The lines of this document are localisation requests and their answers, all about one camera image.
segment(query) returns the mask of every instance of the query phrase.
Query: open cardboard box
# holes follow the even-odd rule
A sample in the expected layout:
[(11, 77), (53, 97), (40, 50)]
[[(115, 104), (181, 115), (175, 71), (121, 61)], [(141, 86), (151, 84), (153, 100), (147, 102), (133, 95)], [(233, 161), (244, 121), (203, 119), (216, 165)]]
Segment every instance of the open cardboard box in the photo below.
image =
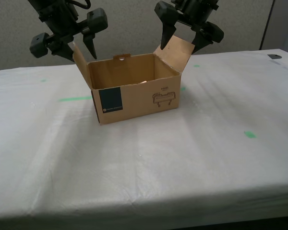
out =
[(117, 55), (87, 63), (75, 47), (73, 58), (90, 88), (100, 124), (179, 106), (180, 81), (194, 45), (173, 36), (153, 54)]

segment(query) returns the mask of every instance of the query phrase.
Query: green marker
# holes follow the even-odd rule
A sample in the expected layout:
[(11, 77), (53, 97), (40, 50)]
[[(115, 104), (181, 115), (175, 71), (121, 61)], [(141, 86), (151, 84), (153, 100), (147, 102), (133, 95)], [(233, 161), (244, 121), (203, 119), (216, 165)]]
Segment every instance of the green marker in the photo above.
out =
[(59, 102), (71, 102), (71, 101), (80, 101), (80, 100), (89, 100), (89, 99), (92, 99), (92, 96), (62, 98), (62, 99), (59, 99)]
[(244, 134), (245, 134), (248, 138), (256, 138), (256, 135), (253, 134), (251, 131), (245, 131)]

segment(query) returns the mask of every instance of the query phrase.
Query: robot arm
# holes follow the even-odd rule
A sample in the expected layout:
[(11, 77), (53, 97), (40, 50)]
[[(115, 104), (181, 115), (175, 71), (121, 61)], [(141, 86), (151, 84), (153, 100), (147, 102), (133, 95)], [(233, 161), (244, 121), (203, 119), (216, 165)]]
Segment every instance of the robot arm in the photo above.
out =
[(91, 7), (90, 0), (85, 0), (83, 5), (74, 0), (28, 0), (39, 14), (41, 22), (45, 22), (53, 35), (42, 33), (33, 38), (30, 51), (40, 58), (51, 50), (52, 55), (58, 55), (73, 61), (72, 49), (68, 46), (73, 41), (73, 36), (82, 33), (83, 42), (96, 59), (93, 39), (95, 34), (107, 29), (108, 20), (105, 11), (98, 8), (87, 13), (87, 19), (77, 23), (78, 13), (74, 5), (83, 9)]
[(220, 43), (223, 40), (224, 32), (217, 25), (206, 22), (212, 10), (218, 9), (218, 0), (171, 0), (171, 2), (175, 7), (160, 1), (155, 8), (163, 24), (161, 49), (166, 47), (174, 35), (176, 22), (188, 25), (196, 32), (192, 42), (195, 45), (193, 53), (213, 42)]

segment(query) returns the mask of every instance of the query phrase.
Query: box flap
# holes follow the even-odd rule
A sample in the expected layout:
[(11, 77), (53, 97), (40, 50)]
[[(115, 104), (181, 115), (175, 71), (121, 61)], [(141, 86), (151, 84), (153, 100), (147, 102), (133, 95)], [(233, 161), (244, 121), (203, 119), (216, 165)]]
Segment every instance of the box flap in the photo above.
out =
[(86, 81), (86, 84), (88, 87), (92, 90), (92, 81), (91, 81), (91, 76), (90, 76), (90, 71), (88, 68), (88, 64), (83, 57), (81, 51), (79, 48), (74, 44), (74, 50), (73, 50), (73, 60), (75, 61), (78, 69), (80, 70), (84, 80)]
[(168, 45), (161, 50), (160, 46), (154, 52), (165, 64), (182, 73), (186, 67), (195, 45), (172, 36)]

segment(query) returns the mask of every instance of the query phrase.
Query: table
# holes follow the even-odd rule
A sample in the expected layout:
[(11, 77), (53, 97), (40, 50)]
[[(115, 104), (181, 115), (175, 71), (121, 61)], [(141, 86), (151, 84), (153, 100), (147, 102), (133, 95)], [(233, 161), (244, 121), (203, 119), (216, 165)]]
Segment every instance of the table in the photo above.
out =
[(0, 229), (168, 230), (283, 216), (288, 53), (192, 56), (178, 109), (105, 126), (75, 65), (0, 71)]

